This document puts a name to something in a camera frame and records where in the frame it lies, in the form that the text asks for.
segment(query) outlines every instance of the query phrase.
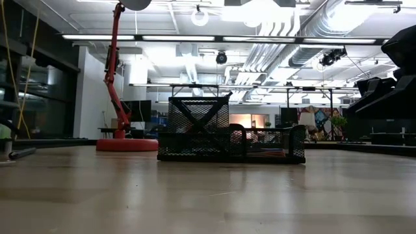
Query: wooden floor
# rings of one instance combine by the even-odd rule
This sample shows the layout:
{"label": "wooden floor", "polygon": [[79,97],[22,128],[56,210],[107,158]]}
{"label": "wooden floor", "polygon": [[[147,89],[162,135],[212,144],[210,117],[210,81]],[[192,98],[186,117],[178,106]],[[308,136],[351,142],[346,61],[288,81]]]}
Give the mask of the wooden floor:
{"label": "wooden floor", "polygon": [[0,233],[416,233],[416,160],[306,155],[280,166],[40,149],[0,168]]}

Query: yellow cord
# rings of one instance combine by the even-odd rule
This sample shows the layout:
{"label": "yellow cord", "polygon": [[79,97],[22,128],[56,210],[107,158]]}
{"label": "yellow cord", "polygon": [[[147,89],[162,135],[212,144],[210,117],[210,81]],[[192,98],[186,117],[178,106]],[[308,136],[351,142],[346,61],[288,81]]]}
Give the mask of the yellow cord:
{"label": "yellow cord", "polygon": [[[36,16],[36,26],[34,27],[32,51],[31,51],[31,59],[32,60],[33,60],[34,47],[36,45],[36,35],[38,34],[39,17],[40,17],[40,3],[41,3],[41,0],[39,0],[39,2],[38,2],[38,13],[37,13],[37,16]],[[20,124],[21,124],[21,121],[23,119],[23,109],[25,109],[27,85],[29,84],[29,78],[31,76],[32,64],[33,64],[32,62],[29,63],[29,69],[27,70],[25,92],[24,92],[24,96],[23,96],[23,104],[21,105],[21,111],[20,111],[19,122],[18,122],[18,129],[20,128]]]}
{"label": "yellow cord", "polygon": [[[13,81],[13,86],[14,86],[14,93],[16,95],[16,100],[18,102],[19,111],[20,111],[20,113],[22,113],[23,112],[23,109],[20,106],[19,90],[18,90],[18,88],[16,86],[16,82],[15,82],[15,79],[14,79],[12,59],[11,59],[11,56],[10,56],[10,47],[8,45],[7,24],[6,24],[6,16],[5,16],[5,0],[1,0],[1,13],[2,13],[2,16],[3,16],[3,27],[5,29],[5,39],[6,39],[8,65],[10,66],[10,73],[12,75],[12,81]],[[30,139],[31,138],[31,135],[29,134],[29,129],[27,128],[27,125],[25,123],[25,120],[24,119],[22,119],[22,120],[23,120],[23,124],[25,125],[25,128],[26,128],[27,137],[29,137],[29,139]]]}

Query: red lamp base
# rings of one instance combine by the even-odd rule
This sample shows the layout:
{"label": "red lamp base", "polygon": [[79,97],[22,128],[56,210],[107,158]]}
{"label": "red lamp base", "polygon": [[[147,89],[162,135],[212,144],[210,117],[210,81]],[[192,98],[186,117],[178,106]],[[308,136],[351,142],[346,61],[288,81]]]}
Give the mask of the red lamp base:
{"label": "red lamp base", "polygon": [[99,139],[97,151],[137,152],[157,151],[159,143],[153,139]]}

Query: potted plant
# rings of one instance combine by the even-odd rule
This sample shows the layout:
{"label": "potted plant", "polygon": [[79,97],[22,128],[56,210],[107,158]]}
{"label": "potted plant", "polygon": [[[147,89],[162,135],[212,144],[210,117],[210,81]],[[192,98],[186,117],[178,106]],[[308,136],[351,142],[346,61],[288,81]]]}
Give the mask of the potted plant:
{"label": "potted plant", "polygon": [[[333,116],[331,118],[331,123],[334,127],[340,129],[341,131],[343,130],[343,127],[348,123],[346,118],[342,117],[342,116]],[[342,136],[335,136],[336,140],[342,140]]]}

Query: colorful mural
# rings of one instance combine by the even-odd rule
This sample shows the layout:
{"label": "colorful mural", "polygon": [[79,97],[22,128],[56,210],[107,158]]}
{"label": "colorful mural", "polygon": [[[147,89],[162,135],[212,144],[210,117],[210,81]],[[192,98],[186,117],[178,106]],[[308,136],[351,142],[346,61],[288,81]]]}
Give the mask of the colorful mural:
{"label": "colorful mural", "polygon": [[[331,140],[331,109],[322,107],[302,107],[298,108],[298,120],[300,119],[300,113],[312,112],[315,113],[316,127],[309,126],[307,137],[310,140]],[[333,108],[333,116],[340,116],[341,110]],[[342,136],[342,129],[337,127],[333,128],[335,136]]]}

